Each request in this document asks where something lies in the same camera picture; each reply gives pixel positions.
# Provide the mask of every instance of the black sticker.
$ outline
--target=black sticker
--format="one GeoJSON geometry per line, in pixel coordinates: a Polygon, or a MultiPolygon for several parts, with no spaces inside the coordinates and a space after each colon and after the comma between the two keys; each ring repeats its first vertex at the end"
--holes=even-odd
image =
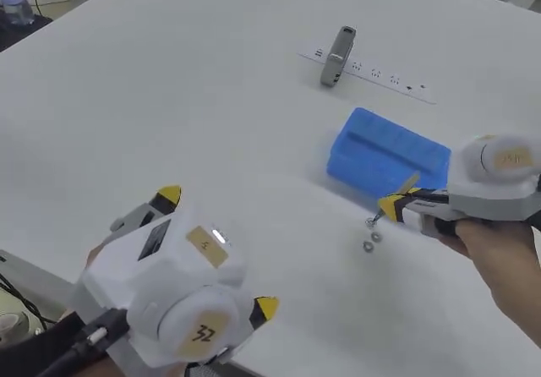
{"type": "Polygon", "coordinates": [[[149,257],[160,250],[161,243],[163,242],[163,238],[166,236],[170,223],[171,220],[169,219],[150,231],[149,238],[146,239],[145,246],[143,246],[143,250],[141,251],[137,261],[140,261],[145,257],[149,257]]]}

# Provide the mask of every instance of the led light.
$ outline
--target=led light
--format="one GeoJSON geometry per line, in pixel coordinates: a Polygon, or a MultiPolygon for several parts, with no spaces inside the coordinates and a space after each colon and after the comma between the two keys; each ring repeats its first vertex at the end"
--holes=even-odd
{"type": "Polygon", "coordinates": [[[226,239],[216,229],[212,229],[212,234],[214,235],[216,239],[218,239],[218,242],[222,244],[226,243],[226,239]]]}

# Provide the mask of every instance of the printed number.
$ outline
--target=printed number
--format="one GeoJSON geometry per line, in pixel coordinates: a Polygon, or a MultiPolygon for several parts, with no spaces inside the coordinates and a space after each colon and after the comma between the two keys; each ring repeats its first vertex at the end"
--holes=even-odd
{"type": "Polygon", "coordinates": [[[209,328],[207,325],[201,325],[197,331],[197,336],[192,341],[210,341],[216,331],[209,328]]]}

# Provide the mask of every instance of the black handle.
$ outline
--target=black handle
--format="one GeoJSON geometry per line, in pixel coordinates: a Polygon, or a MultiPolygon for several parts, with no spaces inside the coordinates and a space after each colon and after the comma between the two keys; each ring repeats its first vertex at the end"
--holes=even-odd
{"type": "Polygon", "coordinates": [[[436,230],[443,236],[450,236],[452,238],[458,238],[456,235],[456,221],[444,221],[440,218],[434,219],[434,226],[436,230]]]}
{"type": "MultiPolygon", "coordinates": [[[[480,221],[488,227],[490,227],[490,225],[493,223],[493,221],[489,221],[486,219],[482,219],[480,221]]],[[[541,211],[533,214],[524,222],[527,223],[530,227],[534,227],[541,232],[541,211]]],[[[452,238],[458,238],[458,236],[456,235],[456,223],[457,221],[444,221],[440,218],[434,219],[434,225],[436,227],[436,230],[442,236],[450,236],[452,238]]]]}
{"type": "Polygon", "coordinates": [[[541,232],[541,211],[527,218],[526,223],[530,227],[535,227],[538,231],[541,232]]]}

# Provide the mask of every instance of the power strip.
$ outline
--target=power strip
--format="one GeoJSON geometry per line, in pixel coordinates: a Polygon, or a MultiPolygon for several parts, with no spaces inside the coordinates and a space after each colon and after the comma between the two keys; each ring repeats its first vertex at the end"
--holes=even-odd
{"type": "MultiPolygon", "coordinates": [[[[327,53],[322,47],[312,47],[306,52],[298,53],[299,56],[309,58],[318,63],[325,64],[327,59],[327,53]]],[[[397,74],[388,74],[381,70],[381,68],[370,65],[359,59],[349,58],[344,67],[344,73],[354,75],[360,79],[366,79],[367,81],[381,85],[382,87],[400,92],[405,96],[411,96],[417,100],[426,102],[428,104],[435,105],[435,101],[430,94],[430,90],[426,84],[414,84],[397,74]]]]}

